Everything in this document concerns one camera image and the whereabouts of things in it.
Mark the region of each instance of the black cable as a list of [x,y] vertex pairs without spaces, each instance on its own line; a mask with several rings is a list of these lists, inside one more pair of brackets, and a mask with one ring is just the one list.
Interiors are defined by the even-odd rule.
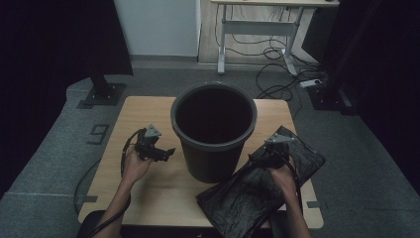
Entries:
[[297,174],[297,168],[294,168],[293,165],[287,159],[285,159],[283,156],[279,156],[279,157],[284,161],[284,163],[288,166],[288,168],[290,169],[291,173],[293,174],[293,179],[294,179],[294,185],[295,185],[295,189],[296,189],[297,199],[299,201],[300,211],[303,214],[302,191],[300,190],[300,181],[299,181],[299,176]]
[[317,69],[300,69],[299,70],[299,81],[308,81],[313,79],[320,79],[327,75],[326,72],[319,71]]
[[280,15],[280,7],[279,7],[279,6],[276,6],[276,7],[275,7],[275,15],[277,15],[277,19],[278,19],[278,15]]
[[318,62],[312,62],[312,61],[307,61],[307,60],[301,59],[295,54],[290,54],[290,55],[293,57],[293,59],[295,61],[301,62],[306,66],[310,66],[310,67],[314,67],[314,68],[319,68],[320,67],[320,63],[318,63]]
[[[220,8],[220,5],[218,4],[217,5],[217,9],[216,9],[216,17],[215,17],[215,25],[214,25],[214,38],[215,38],[215,40],[216,40],[216,44],[217,44],[217,46],[219,46],[219,47],[221,47],[221,45],[220,45],[220,43],[219,43],[219,40],[217,39],[217,18],[218,18],[218,16],[219,16],[219,8]],[[233,7],[232,7],[232,9],[231,9],[231,20],[233,19]],[[271,43],[271,42],[278,42],[278,43],[280,43],[280,44],[282,44],[282,45],[284,45],[284,46],[286,46],[286,44],[285,43],[283,43],[283,42],[281,42],[281,41],[279,41],[279,40],[273,40],[272,39],[272,37],[270,38],[270,39],[268,39],[268,40],[263,40],[263,41],[258,41],[258,42],[240,42],[240,41],[238,41],[236,38],[235,38],[235,36],[232,34],[232,37],[233,37],[233,39],[234,39],[234,41],[235,42],[237,42],[237,43],[239,43],[239,44],[260,44],[260,43],[265,43],[265,42],[269,42],[269,44]],[[267,49],[265,49],[262,53],[260,53],[260,54],[244,54],[244,53],[241,53],[241,52],[238,52],[238,51],[236,51],[236,50],[233,50],[233,49],[231,49],[231,48],[225,48],[225,51],[231,51],[231,52],[234,52],[234,53],[236,53],[236,54],[238,54],[238,55],[241,55],[241,56],[244,56],[244,57],[259,57],[259,56],[265,56],[266,58],[268,58],[269,60],[279,60],[279,59],[281,59],[282,58],[282,54],[280,53],[280,50],[281,50],[281,48],[274,48],[272,45],[270,45],[270,48],[267,48]],[[271,57],[269,57],[267,54],[268,53],[272,53],[272,52],[276,52],[276,53],[278,53],[279,54],[279,57],[278,58],[271,58]]]
[[294,113],[293,117],[291,118],[292,120],[294,120],[294,118],[296,118],[297,114],[299,113],[299,111],[302,109],[302,100],[300,99],[300,94],[299,91],[296,88],[297,83],[294,85],[294,90],[297,93],[297,98],[299,99],[299,108],[297,108],[296,112]]
[[275,6],[272,6],[272,12],[269,14],[268,18],[265,20],[266,22],[269,20],[269,18],[271,17],[271,15],[272,16],[275,16],[274,12],[275,12]]
[[283,19],[283,12],[284,12],[284,7],[281,8],[281,15],[278,18],[278,21],[281,22],[281,20]]
[[86,176],[90,173],[90,171],[95,168],[95,166],[97,166],[99,164],[99,162],[102,160],[99,159],[98,161],[96,161],[93,166],[91,166],[89,168],[89,170],[84,174],[84,176],[80,179],[80,181],[77,183],[76,189],[74,190],[74,197],[73,197],[73,205],[74,205],[74,211],[76,212],[76,214],[78,215],[80,213],[80,211],[77,208],[77,194],[78,194],[78,189],[81,185],[81,183],[84,181],[84,179],[86,178]]
[[290,8],[289,8],[289,10],[288,10],[288,11],[289,11],[289,16],[287,17],[287,22],[289,22],[289,21],[290,21],[290,14],[291,14],[291,10],[292,10],[292,9],[293,9],[293,8],[291,8],[291,7],[290,7]]
[[[131,145],[131,141],[133,140],[133,138],[138,135],[142,130],[145,129],[140,129],[138,131],[136,131],[126,142],[126,144],[124,145],[123,148],[123,153],[122,153],[122,157],[121,157],[121,177],[123,176],[124,173],[124,166],[125,166],[125,161],[126,161],[126,156],[127,156],[127,149],[130,147]],[[95,236],[96,234],[98,234],[101,230],[103,230],[105,227],[107,227],[109,224],[111,224],[112,222],[114,222],[115,220],[117,220],[120,216],[122,216],[124,214],[124,212],[126,212],[126,210],[129,208],[131,203],[131,195],[129,195],[129,198],[126,202],[126,204],[124,205],[123,209],[121,209],[119,212],[117,212],[114,216],[112,216],[111,218],[109,218],[108,220],[104,221],[102,224],[100,224],[99,226],[97,226],[94,230],[92,230],[87,236],[86,238],[91,238],[93,236]]]
[[[286,89],[287,88],[287,90],[289,90],[289,86],[290,85],[292,85],[294,82],[296,82],[296,80],[297,80],[297,77],[296,76],[294,76],[293,74],[291,74],[290,72],[290,75],[292,75],[292,77],[293,77],[293,80],[290,82],[290,83],[288,83],[287,85],[275,85],[275,86],[272,86],[272,87],[270,87],[270,88],[268,88],[268,89],[263,89],[261,86],[260,86],[260,84],[259,84],[259,78],[260,78],[260,74],[263,72],[263,70],[264,69],[266,69],[267,67],[269,67],[269,66],[279,66],[279,67],[281,67],[281,68],[283,68],[285,71],[287,71],[287,72],[289,72],[288,71],[288,69],[286,68],[286,67],[284,67],[283,65],[281,65],[281,64],[278,64],[278,63],[269,63],[269,64],[266,64],[262,69],[260,69],[260,71],[257,73],[257,76],[256,76],[256,85],[257,85],[257,87],[262,91],[258,96],[257,96],[257,98],[259,98],[259,99],[261,99],[261,98],[265,98],[265,97],[270,97],[270,98],[274,98],[273,96],[271,96],[273,93],[276,93],[276,92],[279,92],[279,91],[281,91],[281,90],[283,90],[283,89]],[[272,92],[268,92],[269,90],[272,90],[272,89],[274,89],[274,88],[277,88],[277,87],[280,87],[280,89],[276,89],[275,91],[272,91]]]
[[242,6],[241,6],[241,5],[239,5],[239,9],[240,9],[240,11],[241,11],[241,16],[244,18],[244,20],[247,20],[247,19],[245,18],[245,16],[244,16],[244,13],[242,12]]

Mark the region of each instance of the black garbage bag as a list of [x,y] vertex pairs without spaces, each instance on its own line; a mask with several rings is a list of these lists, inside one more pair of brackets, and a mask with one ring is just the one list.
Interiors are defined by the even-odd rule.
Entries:
[[[302,186],[324,165],[325,158],[283,126],[276,133],[292,138],[287,142],[288,153],[294,160]],[[264,146],[252,157],[263,154]],[[255,167],[251,161],[229,180],[203,191],[196,198],[209,221],[225,238],[252,237],[269,215],[284,204],[281,191],[268,170]]]

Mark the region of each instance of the gray floor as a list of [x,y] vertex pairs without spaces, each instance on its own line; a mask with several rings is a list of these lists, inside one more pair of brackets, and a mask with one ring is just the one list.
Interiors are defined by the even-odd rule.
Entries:
[[[259,94],[257,66],[228,66],[220,76],[214,64],[139,59],[133,65],[134,77],[107,76],[109,82],[127,84],[117,106],[77,109],[91,88],[88,79],[68,89],[61,115],[0,201],[0,237],[76,235],[74,189],[101,158],[125,97],[176,96],[192,83],[208,80],[235,83],[252,97]],[[288,81],[288,73],[281,70],[262,74],[264,86]],[[292,115],[302,105],[294,119],[298,135],[327,158],[313,177],[325,221],[322,229],[312,231],[313,237],[418,237],[420,198],[361,118],[315,111],[304,89],[297,87],[293,95],[288,103]],[[87,143],[100,141],[100,136],[91,135],[95,125],[109,125],[100,145]],[[93,175],[81,184],[78,207]]]

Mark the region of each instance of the wooden table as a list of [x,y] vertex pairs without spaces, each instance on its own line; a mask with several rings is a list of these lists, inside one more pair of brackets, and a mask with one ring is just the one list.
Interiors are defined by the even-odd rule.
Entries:
[[[136,183],[123,224],[212,226],[197,205],[195,196],[214,184],[196,180],[187,170],[179,139],[170,124],[173,100],[174,97],[147,96],[131,96],[126,99],[88,191],[89,197],[97,199],[95,202],[83,203],[78,217],[80,222],[89,212],[107,208],[121,180],[121,153],[127,139],[138,129],[153,123],[162,133],[156,146],[164,150],[176,148],[176,151],[168,162],[153,163],[148,173]],[[262,145],[263,140],[270,137],[280,125],[295,131],[285,101],[256,99],[255,102],[258,109],[256,128],[244,146],[237,169],[247,161],[247,154]],[[309,208],[307,205],[307,201],[317,200],[311,180],[302,187],[302,198],[309,228],[321,228],[324,221],[320,209]]]
[[[288,71],[293,75],[297,75],[290,53],[297,30],[299,29],[303,10],[308,7],[338,7],[340,4],[338,0],[211,0],[211,2],[223,5],[221,42],[217,64],[219,74],[225,73],[225,35],[234,34],[290,37],[282,53]],[[226,18],[226,8],[228,5],[287,6],[298,7],[299,10],[294,22],[231,21]]]

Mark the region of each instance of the black curtain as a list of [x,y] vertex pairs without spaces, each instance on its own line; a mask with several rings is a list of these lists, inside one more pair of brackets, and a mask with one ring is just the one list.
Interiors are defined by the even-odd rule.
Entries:
[[92,74],[133,74],[112,0],[0,3],[1,195],[43,141],[66,89]]
[[341,1],[323,65],[420,193],[418,1]]

